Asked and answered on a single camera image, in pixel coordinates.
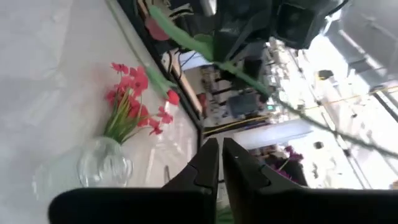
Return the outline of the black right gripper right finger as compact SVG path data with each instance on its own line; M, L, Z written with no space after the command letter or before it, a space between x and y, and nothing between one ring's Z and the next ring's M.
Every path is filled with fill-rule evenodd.
M303 187L231 138L223 171L235 224L398 224L398 190Z

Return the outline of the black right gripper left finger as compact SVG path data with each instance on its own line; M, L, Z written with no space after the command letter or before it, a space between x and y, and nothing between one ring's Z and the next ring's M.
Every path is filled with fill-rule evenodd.
M215 224L219 145L208 140L161 188L80 188L56 196L50 224Z

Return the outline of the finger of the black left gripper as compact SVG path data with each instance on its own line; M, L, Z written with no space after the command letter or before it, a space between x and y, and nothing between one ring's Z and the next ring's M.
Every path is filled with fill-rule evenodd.
M228 60L237 62L246 57L258 55L270 36L269 32L242 32L231 35Z
M229 60L248 37L239 29L220 29L214 34L213 57L216 62Z

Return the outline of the red flower bunch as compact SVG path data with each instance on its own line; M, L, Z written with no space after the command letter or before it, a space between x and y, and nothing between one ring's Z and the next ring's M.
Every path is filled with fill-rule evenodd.
M155 113L149 111L144 104L143 94L152 85L145 68L128 67L114 62L111 68L120 79L104 96L111 108L111 116L103 135L123 144L143 129L151 128L149 134L162 134L161 126L172 123L174 117L165 105L159 106Z

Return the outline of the round clear glass vase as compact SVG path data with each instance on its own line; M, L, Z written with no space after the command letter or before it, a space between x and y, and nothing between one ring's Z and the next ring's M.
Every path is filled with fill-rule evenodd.
M100 136L82 145L76 170L84 187L125 187L132 176L133 161L120 143Z

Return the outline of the purple flower bunch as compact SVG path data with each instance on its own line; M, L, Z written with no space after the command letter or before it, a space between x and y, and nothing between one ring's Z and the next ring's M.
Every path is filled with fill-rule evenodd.
M276 150L269 159L269 165L280 175L297 184L307 184L303 175L303 155L296 152L292 146Z

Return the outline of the black computer monitor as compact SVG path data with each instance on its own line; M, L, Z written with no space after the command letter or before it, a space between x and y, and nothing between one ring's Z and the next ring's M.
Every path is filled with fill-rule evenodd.
M233 118L258 112L257 98L255 93L245 93L229 97L227 100L229 112Z

